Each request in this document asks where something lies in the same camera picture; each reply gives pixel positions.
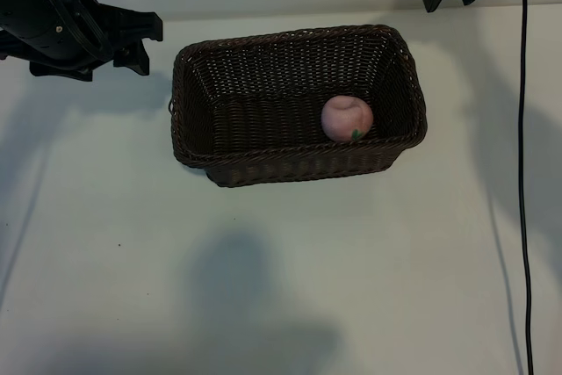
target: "black cable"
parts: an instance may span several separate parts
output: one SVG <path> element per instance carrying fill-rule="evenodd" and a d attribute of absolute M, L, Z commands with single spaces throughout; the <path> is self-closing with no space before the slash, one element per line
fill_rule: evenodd
<path fill-rule="evenodd" d="M 527 368 L 528 374 L 533 375 L 533 349 L 530 337 L 531 316 L 531 288 L 530 288 L 530 266 L 529 251 L 527 247 L 527 221 L 525 218 L 525 194 L 523 189 L 523 116 L 525 112 L 525 83 L 527 79 L 527 17 L 529 13 L 529 0 L 522 0 L 522 35 L 521 35 L 521 90 L 519 93 L 519 215 L 521 218 L 521 241 L 523 249 L 523 265 L 525 267 L 525 284 L 527 287 L 527 309 L 525 312 L 525 342 L 527 345 Z"/>

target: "brown wicker basket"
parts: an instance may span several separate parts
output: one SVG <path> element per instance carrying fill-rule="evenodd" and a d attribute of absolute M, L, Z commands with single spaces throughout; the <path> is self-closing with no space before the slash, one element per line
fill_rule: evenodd
<path fill-rule="evenodd" d="M 427 132 L 414 59 L 384 25 L 194 44 L 178 55 L 173 84 L 174 155 L 219 186 L 385 170 Z M 336 95 L 373 110 L 362 140 L 323 133 L 322 107 Z"/>

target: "basket rim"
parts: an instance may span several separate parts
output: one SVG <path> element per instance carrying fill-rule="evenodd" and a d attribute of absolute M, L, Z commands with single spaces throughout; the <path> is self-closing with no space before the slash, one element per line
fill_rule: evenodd
<path fill-rule="evenodd" d="M 378 138 L 375 140 L 359 140 L 352 142 L 339 142 L 334 143 L 327 141 L 321 144 L 299 145 L 296 147 L 285 148 L 265 148 L 254 149 L 244 152 L 227 153 L 227 154 L 201 154 L 190 151 L 185 142 L 178 139 L 179 137 L 174 133 L 173 127 L 178 121 L 178 113 L 174 113 L 174 103 L 179 99 L 180 95 L 185 93 L 184 90 L 184 71 L 188 68 L 187 57 L 203 51 L 213 51 L 222 48 L 241 48 L 252 47 L 263 44 L 270 44 L 272 42 L 287 42 L 295 40 L 319 40 L 326 38 L 340 38 L 348 33 L 349 35 L 380 35 L 385 34 L 389 39 L 396 43 L 397 47 L 403 55 L 399 55 L 402 61 L 410 61 L 410 65 L 414 72 L 409 72 L 409 67 L 406 70 L 411 74 L 415 88 L 412 91 L 412 99 L 414 102 L 415 127 L 406 135 L 393 136 L 387 138 Z M 223 40 L 209 40 L 201 41 L 199 43 L 191 44 L 183 48 L 176 57 L 174 63 L 174 80 L 172 99 L 169 101 L 169 112 L 172 115 L 172 142 L 174 147 L 174 154 L 178 158 L 181 156 L 181 162 L 194 168 L 209 168 L 216 166 L 232 165 L 240 162 L 264 162 L 270 160 L 286 159 L 291 157 L 298 159 L 299 157 L 309 156 L 311 152 L 315 155 L 332 155 L 341 153 L 357 152 L 361 148 L 364 152 L 369 153 L 372 149 L 380 151 L 383 149 L 396 149 L 400 150 L 412 148 L 423 141 L 427 132 L 427 120 L 425 115 L 425 101 L 420 87 L 417 73 L 415 72 L 415 62 L 411 55 L 406 41 L 404 41 L 400 33 L 388 25 L 342 25 L 336 27 L 324 27 L 314 29 L 302 29 L 288 32 L 278 32 L 273 34 L 257 35 L 250 37 L 240 37 Z"/>

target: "green leaf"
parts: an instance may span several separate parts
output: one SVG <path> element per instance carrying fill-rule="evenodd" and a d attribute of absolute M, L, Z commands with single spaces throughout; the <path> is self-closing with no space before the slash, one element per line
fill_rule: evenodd
<path fill-rule="evenodd" d="M 353 141 L 357 141 L 359 138 L 361 138 L 364 134 L 362 132 L 359 132 L 358 129 L 356 129 L 355 131 L 353 131 L 353 134 L 351 135 L 351 139 Z"/>

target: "pink peach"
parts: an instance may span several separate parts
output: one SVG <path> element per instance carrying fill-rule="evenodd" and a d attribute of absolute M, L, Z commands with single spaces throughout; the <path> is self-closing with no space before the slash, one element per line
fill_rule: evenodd
<path fill-rule="evenodd" d="M 372 110 L 361 98 L 333 97 L 322 109 L 322 129 L 336 142 L 361 139 L 371 129 L 372 121 Z"/>

